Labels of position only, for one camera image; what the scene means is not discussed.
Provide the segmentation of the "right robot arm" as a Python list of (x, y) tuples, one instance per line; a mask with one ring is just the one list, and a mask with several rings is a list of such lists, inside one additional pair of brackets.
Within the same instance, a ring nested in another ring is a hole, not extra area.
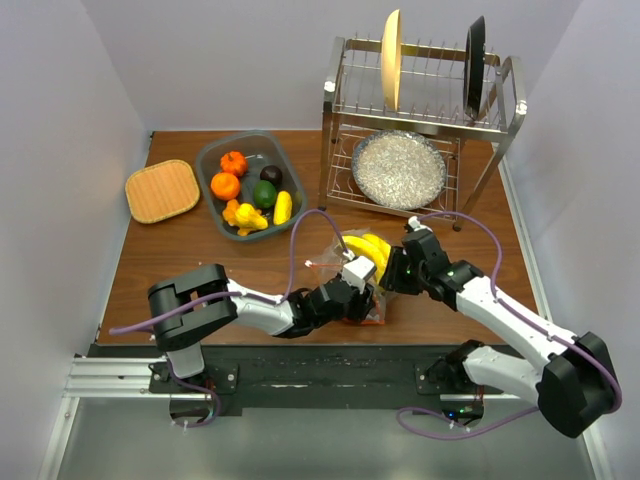
[(504, 354), (469, 340), (427, 367), (426, 381), (469, 392), (492, 387), (535, 406), (558, 432), (576, 438), (621, 405), (608, 347), (592, 332), (576, 335), (518, 303), (493, 277), (467, 261), (452, 262), (435, 233), (417, 219), (390, 251), (385, 289), (429, 297), (479, 322), (504, 340)]

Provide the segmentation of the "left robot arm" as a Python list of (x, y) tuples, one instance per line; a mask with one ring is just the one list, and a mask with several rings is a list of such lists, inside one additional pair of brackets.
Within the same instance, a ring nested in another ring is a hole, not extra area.
[(244, 288), (222, 265), (206, 265), (148, 290), (151, 314), (162, 318), (152, 326), (156, 345), (169, 358), (173, 382), (196, 392), (207, 380), (203, 339), (231, 323), (292, 339), (333, 321), (361, 322), (374, 308), (369, 280), (375, 272), (371, 261), (359, 257), (328, 282), (282, 297)]

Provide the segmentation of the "clear zip top bag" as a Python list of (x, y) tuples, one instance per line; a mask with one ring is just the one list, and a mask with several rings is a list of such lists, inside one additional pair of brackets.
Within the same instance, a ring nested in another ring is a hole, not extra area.
[(371, 229), (348, 230), (341, 233), (348, 248), (345, 253), (339, 240), (334, 240), (325, 251), (305, 261), (305, 266), (315, 275), (318, 284), (338, 276), (357, 293), (371, 294), (372, 308), (363, 320), (352, 323), (384, 325), (387, 301), (391, 294), (380, 285), (391, 253), (391, 245)]

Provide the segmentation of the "orange fake food piece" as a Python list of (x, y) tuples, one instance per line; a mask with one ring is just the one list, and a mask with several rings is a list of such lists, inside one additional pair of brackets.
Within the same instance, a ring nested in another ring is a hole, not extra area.
[(237, 210), (239, 205), (240, 203), (236, 199), (228, 201), (225, 209), (222, 212), (222, 217), (230, 226), (238, 228), (238, 234), (240, 236), (247, 236), (249, 233), (251, 233), (254, 230), (245, 230), (237, 226), (235, 221), (235, 211)]

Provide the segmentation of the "orange fake fruit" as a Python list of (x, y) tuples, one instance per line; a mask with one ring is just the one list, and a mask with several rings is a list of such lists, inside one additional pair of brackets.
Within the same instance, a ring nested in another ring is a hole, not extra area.
[(241, 182), (232, 173), (219, 172), (212, 177), (210, 189), (217, 199), (230, 201), (236, 199), (240, 194)]

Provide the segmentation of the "yellow fake banana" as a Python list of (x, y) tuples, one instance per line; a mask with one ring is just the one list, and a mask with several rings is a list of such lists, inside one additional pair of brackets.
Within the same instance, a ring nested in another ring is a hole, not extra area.
[(374, 263), (376, 267), (374, 281), (375, 285), (380, 287), (391, 254), (391, 245), (373, 233), (364, 233), (361, 236), (343, 235), (342, 239), (350, 251)]

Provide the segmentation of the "small orange fake pumpkin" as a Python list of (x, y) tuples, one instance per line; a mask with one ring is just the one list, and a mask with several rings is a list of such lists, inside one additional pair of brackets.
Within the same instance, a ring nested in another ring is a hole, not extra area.
[(220, 168), (223, 172), (242, 177), (249, 168), (246, 157), (239, 151), (230, 151), (220, 158)]

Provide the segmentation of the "yellow fake squash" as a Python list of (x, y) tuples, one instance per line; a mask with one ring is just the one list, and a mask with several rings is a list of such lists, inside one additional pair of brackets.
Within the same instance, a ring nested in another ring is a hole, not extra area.
[(268, 220), (249, 203), (240, 204), (235, 211), (235, 221), (239, 228), (245, 230), (265, 230)]

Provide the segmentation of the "dark purple fake plum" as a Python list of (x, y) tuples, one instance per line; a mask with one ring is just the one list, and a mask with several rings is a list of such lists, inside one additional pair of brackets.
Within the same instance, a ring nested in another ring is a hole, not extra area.
[(276, 165), (267, 165), (261, 170), (260, 179), (268, 181), (274, 187), (278, 188), (283, 181), (283, 172)]

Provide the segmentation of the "green fake lime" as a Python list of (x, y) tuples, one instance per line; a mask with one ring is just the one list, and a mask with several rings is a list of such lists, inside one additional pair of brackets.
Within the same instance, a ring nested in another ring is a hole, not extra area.
[(277, 189), (271, 182), (260, 180), (253, 190), (254, 204), (259, 209), (270, 209), (275, 205), (277, 195)]

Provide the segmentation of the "yellow fake corn cob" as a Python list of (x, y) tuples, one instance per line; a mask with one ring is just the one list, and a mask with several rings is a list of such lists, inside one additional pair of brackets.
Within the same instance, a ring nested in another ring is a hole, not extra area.
[(273, 211), (273, 224), (283, 225), (288, 222), (292, 214), (292, 197), (287, 191), (280, 191), (276, 197)]

